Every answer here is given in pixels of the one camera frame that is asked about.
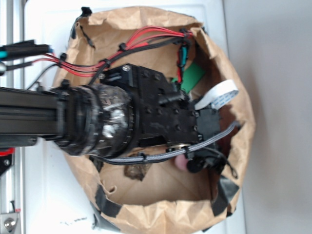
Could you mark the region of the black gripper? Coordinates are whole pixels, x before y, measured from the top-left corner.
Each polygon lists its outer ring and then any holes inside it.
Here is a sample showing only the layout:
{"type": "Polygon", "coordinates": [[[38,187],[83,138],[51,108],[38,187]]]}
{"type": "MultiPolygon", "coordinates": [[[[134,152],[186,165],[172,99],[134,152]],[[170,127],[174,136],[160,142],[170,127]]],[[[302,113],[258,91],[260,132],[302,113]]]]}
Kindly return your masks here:
{"type": "Polygon", "coordinates": [[[125,64],[105,71],[103,84],[124,90],[130,100],[125,144],[130,148],[199,142],[194,104],[158,71],[125,64]]]}

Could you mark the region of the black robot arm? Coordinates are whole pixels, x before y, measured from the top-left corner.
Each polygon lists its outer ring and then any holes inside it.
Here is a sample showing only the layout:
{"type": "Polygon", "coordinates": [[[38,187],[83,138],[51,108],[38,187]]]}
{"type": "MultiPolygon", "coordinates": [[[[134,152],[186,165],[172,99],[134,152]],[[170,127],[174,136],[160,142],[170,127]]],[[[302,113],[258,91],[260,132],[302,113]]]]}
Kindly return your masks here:
{"type": "Polygon", "coordinates": [[[2,148],[53,141],[72,155],[119,157],[134,148],[199,142],[194,104],[158,71],[125,64],[100,83],[51,91],[0,90],[2,148]]]}

